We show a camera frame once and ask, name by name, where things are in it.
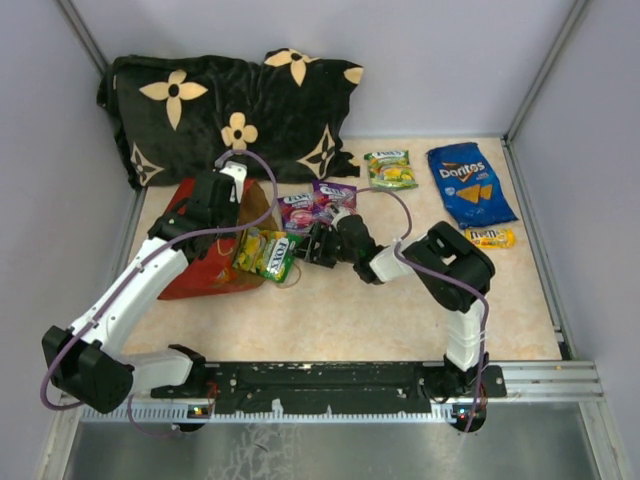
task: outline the gray floor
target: gray floor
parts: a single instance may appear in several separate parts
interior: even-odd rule
[[[220,424],[160,440],[125,423],[83,423],[65,475],[67,480],[596,478],[572,404],[494,405],[485,427],[467,436],[443,424]]]

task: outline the blue doritos bag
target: blue doritos bag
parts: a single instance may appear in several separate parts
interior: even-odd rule
[[[427,152],[427,160],[444,206],[461,229],[518,219],[477,143],[434,148]]]

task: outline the gray wall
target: gray wall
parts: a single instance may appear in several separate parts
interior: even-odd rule
[[[75,0],[108,58],[361,63],[346,135],[503,134],[572,0]]]
[[[0,479],[17,480],[33,478],[52,419],[40,339],[105,288],[132,191],[98,75],[54,2],[0,2],[0,43]]]
[[[640,474],[640,3],[594,0],[516,152],[578,354]]]

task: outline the doritos bag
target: doritos bag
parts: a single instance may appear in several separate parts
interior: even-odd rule
[[[188,178],[180,183],[166,211],[191,195],[194,179]],[[249,223],[269,208],[264,191],[254,180],[244,184],[242,203],[238,215],[238,225]],[[259,224],[260,228],[277,230],[273,216]],[[161,300],[218,295],[221,293],[243,292],[259,287],[265,278],[232,268],[233,258],[240,245],[242,232],[235,238],[221,238],[208,250],[206,257],[194,260],[187,269],[178,275],[160,294]]]
[[[460,229],[518,219],[477,143],[434,148],[427,152],[427,160],[444,206]]]

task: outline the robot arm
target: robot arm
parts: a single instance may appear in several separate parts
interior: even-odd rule
[[[377,245],[360,215],[335,207],[331,225],[316,222],[296,255],[329,268],[338,261],[352,263],[360,278],[372,284],[417,274],[435,300],[447,309],[449,337],[445,361],[473,378],[484,334],[481,331],[482,303],[462,288],[414,271],[396,257],[395,247],[395,244]],[[437,223],[417,240],[403,241],[400,251],[407,260],[460,280],[482,294],[489,291],[490,280],[495,274],[489,257],[446,222]]]
[[[192,196],[179,209],[155,222],[134,260],[111,288],[67,330],[51,327],[42,339],[47,365],[51,365],[75,333],[76,338],[51,378],[54,386],[108,413],[128,395],[165,385],[183,384],[197,354],[173,346],[149,354],[122,355],[129,335],[158,295],[197,257],[206,254],[212,235],[167,243],[189,232],[235,226],[246,178],[246,167],[227,161],[218,171],[196,178]],[[150,254],[160,251],[143,264]],[[117,297],[111,303],[113,294]]]

